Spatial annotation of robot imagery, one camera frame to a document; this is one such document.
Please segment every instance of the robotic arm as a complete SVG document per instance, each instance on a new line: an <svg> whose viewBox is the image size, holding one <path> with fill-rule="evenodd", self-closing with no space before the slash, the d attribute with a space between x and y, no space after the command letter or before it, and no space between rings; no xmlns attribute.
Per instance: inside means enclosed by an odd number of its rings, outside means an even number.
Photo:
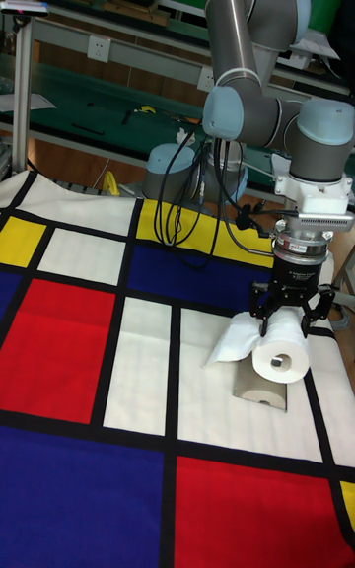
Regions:
<svg viewBox="0 0 355 568"><path fill-rule="evenodd" d="M216 82L204 108L205 132L292 157L275 193L287 198L295 217L276 223L271 280L252 285L250 313L263 320L263 335L282 305L301 306L307 335L312 321L326 318L333 299L330 286L319 287L332 232L353 225L347 212L352 179L344 166L353 143L354 108L329 100L281 103L263 95L278 54L302 38L311 0L206 0L205 11ZM311 310L316 293L319 302Z"/></svg>

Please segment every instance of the mondrian-pattern mat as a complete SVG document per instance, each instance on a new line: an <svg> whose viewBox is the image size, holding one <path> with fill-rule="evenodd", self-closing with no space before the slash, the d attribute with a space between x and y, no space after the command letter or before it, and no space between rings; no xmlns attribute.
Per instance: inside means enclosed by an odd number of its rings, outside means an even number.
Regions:
<svg viewBox="0 0 355 568"><path fill-rule="evenodd" d="M286 414L233 397L234 364L202 367L269 259L221 228L191 269L214 221L175 253L154 211L0 184L0 567L354 568L355 399L329 325Z"/></svg>

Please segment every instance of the electrical outlet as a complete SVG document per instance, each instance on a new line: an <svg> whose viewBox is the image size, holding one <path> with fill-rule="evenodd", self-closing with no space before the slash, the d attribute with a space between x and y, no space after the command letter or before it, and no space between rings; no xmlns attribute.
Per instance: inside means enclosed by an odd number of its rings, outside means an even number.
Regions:
<svg viewBox="0 0 355 568"><path fill-rule="evenodd" d="M90 35L88 46L88 57L90 57L90 59L96 59L98 62L108 62L109 48L109 37Z"/></svg>
<svg viewBox="0 0 355 568"><path fill-rule="evenodd" d="M211 66L202 66L197 89L209 93L214 87L213 69Z"/></svg>

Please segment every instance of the green workbench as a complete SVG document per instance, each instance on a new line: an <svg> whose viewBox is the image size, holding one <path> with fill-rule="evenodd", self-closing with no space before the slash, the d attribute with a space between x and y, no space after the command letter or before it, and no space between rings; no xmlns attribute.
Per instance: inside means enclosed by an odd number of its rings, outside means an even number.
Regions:
<svg viewBox="0 0 355 568"><path fill-rule="evenodd" d="M1 56L0 76L14 79L14 75L15 58ZM185 131L193 127L171 119L170 115L193 118L202 115L202 109L197 106L38 63L33 65L32 92L40 93L56 106L31 111L30 131L34 136L82 151L110 154L117 160L134 160L137 164L144 164L157 145L174 143L180 127ZM151 106L156 113L134 112L142 106ZM128 111L129 120L122 124ZM12 123L11 112L0 113L3 128L11 130ZM197 141L204 137L200 127L195 133ZM270 150L250 146L245 154L250 164L267 172L271 172L270 155ZM355 156L348 160L346 172L355 178ZM249 169L248 186L270 192L273 180Z"/></svg>

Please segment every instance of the white tissue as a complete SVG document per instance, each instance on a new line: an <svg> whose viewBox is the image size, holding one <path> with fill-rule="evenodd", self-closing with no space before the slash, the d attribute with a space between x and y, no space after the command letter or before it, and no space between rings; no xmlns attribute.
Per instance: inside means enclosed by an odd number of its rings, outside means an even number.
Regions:
<svg viewBox="0 0 355 568"><path fill-rule="evenodd" d="M185 140L186 136L187 136L187 132L185 132L184 129L183 129L183 127L181 127L181 128L179 129L178 133L177 133L177 139L176 139L177 143L178 143L179 145L181 145L182 141ZM188 146L189 146L189 145L193 145L193 143L195 142L195 140L196 140L196 139L195 139L195 135L194 135L194 133L193 133L192 136L190 136L190 138L188 139L186 145L188 145Z"/></svg>
<svg viewBox="0 0 355 568"><path fill-rule="evenodd" d="M302 315L301 308L280 308L270 317L266 335L262 338L257 319L248 312L237 314L206 366L213 362L243 360L252 352L252 365L262 377L284 384L297 382L310 366L308 339L301 331ZM283 356L280 367L274 366L279 362L278 356Z"/></svg>

